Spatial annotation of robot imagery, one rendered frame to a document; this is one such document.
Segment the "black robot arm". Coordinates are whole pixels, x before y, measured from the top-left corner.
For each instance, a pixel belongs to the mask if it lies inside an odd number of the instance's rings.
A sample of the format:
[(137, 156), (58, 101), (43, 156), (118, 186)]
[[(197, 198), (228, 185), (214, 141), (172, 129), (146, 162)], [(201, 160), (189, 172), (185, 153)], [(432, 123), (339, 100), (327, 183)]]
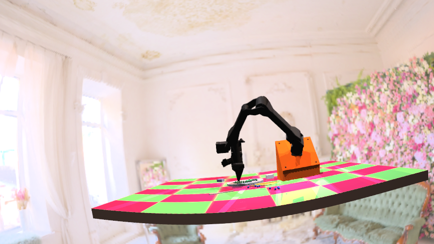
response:
[[(255, 109), (253, 109), (255, 107)], [(291, 126), (281, 117), (272, 107), (271, 103), (265, 96), (259, 96), (252, 99), (247, 104), (241, 106), (241, 111), (236, 119), (233, 127), (228, 131), (226, 141), (216, 142), (217, 153), (241, 152), (241, 143), (244, 140), (239, 140), (240, 131), (248, 115), (258, 115), (268, 117), (273, 121), (285, 134), (286, 140), (291, 144), (291, 155), (302, 156), (304, 148), (304, 136), (295, 126)]]

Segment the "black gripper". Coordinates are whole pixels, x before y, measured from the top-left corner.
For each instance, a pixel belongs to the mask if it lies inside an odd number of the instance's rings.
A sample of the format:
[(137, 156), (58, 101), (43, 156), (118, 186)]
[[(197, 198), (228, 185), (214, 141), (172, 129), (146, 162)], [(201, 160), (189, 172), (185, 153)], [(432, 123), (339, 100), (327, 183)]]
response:
[(243, 169), (245, 168), (243, 164), (242, 152), (232, 152), (231, 157), (233, 159), (233, 164), (231, 165), (232, 170), (235, 171), (237, 180), (240, 181)]

